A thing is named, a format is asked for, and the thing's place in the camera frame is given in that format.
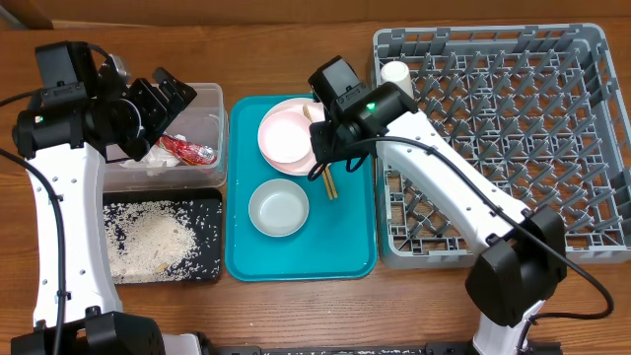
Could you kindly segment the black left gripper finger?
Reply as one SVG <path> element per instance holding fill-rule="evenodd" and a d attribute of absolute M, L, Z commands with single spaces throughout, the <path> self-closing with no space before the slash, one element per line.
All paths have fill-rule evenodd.
<path fill-rule="evenodd" d="M 156 143 L 171 122 L 165 96 L 142 78 L 136 79 L 131 84 L 129 93 L 129 100 L 140 113 L 141 136 L 149 143 Z"/>
<path fill-rule="evenodd" d="M 154 71 L 153 79 L 158 84 L 158 100 L 170 118 L 177 117 L 197 97 L 192 87 L 176 79 L 163 67 Z"/>

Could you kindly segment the wooden chopstick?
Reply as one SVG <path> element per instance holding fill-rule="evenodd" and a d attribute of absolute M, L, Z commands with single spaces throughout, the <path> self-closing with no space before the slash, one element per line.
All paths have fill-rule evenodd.
<path fill-rule="evenodd" d="M 328 166 L 325 166 L 321 170 L 321 177 L 323 179 L 325 190 L 326 190 L 326 193 L 328 195 L 329 200 L 333 200 L 334 199 L 334 195 L 333 195 L 333 191 L 332 191 L 332 184 L 331 184 L 330 179 L 329 179 Z"/>
<path fill-rule="evenodd" d="M 309 107 L 307 105 L 303 105 L 303 114 L 311 123 L 315 122 L 314 119 L 311 116 Z M 330 173 L 329 165 L 327 165 L 327 166 L 328 166 L 329 179 L 330 179 L 330 182 L 332 184 L 332 191 L 333 191 L 334 199 L 337 199 L 338 198 L 338 194 L 337 194 L 337 191 L 336 191 L 336 188 L 335 188 L 335 184 L 334 184 L 334 181 L 332 179 L 332 175 Z"/>

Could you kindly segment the white tissue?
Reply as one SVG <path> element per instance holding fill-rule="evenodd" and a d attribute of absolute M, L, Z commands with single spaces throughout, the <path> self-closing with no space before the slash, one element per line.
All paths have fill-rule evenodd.
<path fill-rule="evenodd" d="M 168 135 L 163 135 L 139 162 L 129 160 L 119 165 L 128 170 L 143 171 L 149 177 L 164 173 L 166 168 L 182 165 L 180 158 L 164 147 L 161 142 L 163 138 L 168 138 Z"/>

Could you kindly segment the small pink plate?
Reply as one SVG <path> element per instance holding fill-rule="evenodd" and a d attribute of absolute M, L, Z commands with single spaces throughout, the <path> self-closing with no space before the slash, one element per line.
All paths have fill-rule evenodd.
<path fill-rule="evenodd" d="M 301 113 L 276 112 L 265 118 L 257 133 L 261 153 L 280 164 L 297 163 L 311 151 L 311 122 Z"/>

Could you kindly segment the red snack wrapper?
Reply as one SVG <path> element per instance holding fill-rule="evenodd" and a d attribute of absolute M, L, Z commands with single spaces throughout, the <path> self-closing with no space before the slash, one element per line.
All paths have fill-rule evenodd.
<path fill-rule="evenodd" d="M 205 145 L 163 134 L 159 146 L 189 166 L 210 166 L 217 160 L 215 151 Z"/>

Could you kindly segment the white bowl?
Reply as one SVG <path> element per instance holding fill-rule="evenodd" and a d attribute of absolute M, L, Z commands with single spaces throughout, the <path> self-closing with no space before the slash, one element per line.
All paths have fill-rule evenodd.
<path fill-rule="evenodd" d="M 304 226 L 309 217 L 310 203 L 298 184 L 276 178 L 255 189 L 247 211 L 257 231 L 271 238 L 285 238 Z"/>

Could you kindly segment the cream cup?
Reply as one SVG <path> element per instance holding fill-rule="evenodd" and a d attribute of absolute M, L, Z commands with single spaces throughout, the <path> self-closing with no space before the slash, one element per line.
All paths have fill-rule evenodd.
<path fill-rule="evenodd" d="M 388 62 L 382 67 L 380 75 L 384 82 L 392 82 L 410 98 L 414 98 L 414 87 L 410 70 L 405 63 L 401 61 Z"/>

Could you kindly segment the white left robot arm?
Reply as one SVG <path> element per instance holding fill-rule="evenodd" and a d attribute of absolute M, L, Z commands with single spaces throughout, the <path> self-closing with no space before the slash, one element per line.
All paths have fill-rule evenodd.
<path fill-rule="evenodd" d="M 32 332 L 15 354 L 208 354 L 198 332 L 164 334 L 153 319 L 126 313 L 110 272 L 103 194 L 106 149 L 148 154 L 195 99 L 163 68 L 132 79 L 121 60 L 84 41 L 40 46 L 42 80 L 12 130 L 11 160 L 28 172 L 35 198 L 39 285 Z"/>

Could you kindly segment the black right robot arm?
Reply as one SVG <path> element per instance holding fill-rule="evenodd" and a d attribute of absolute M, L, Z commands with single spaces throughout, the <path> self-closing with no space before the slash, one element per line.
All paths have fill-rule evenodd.
<path fill-rule="evenodd" d="M 465 289 L 480 312 L 466 343 L 428 344 L 428 354 L 559 354 L 560 345 L 531 344 L 529 330 L 545 318 L 601 320 L 614 310 L 608 290 L 565 251 L 562 216 L 536 210 L 497 187 L 436 131 L 426 114 L 392 82 L 374 89 L 335 56 L 309 78 L 324 119 L 311 125 L 316 163 L 308 179 L 344 162 L 349 173 L 373 156 L 410 179 L 465 237 L 476 260 Z M 574 270 L 604 297 L 599 313 L 543 311 L 544 303 Z"/>

